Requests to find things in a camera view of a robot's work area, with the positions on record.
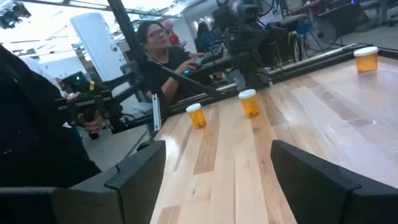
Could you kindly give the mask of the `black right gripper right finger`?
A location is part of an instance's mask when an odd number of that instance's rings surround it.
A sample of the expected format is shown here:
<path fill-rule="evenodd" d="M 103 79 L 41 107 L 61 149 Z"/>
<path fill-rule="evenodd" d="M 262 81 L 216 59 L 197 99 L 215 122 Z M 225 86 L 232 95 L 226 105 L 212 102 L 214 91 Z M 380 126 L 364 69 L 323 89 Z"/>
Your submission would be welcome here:
<path fill-rule="evenodd" d="M 397 189 L 274 140 L 271 160 L 297 223 L 397 224 Z"/>

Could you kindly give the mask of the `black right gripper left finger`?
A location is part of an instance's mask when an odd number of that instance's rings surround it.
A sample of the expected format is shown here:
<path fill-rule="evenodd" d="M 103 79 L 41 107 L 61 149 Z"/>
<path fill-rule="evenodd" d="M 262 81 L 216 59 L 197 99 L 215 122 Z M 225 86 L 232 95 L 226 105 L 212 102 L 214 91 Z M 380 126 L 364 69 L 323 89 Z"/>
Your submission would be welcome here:
<path fill-rule="evenodd" d="M 150 223 L 160 191 L 165 141 L 145 147 L 71 188 L 1 189 L 1 223 Z"/>

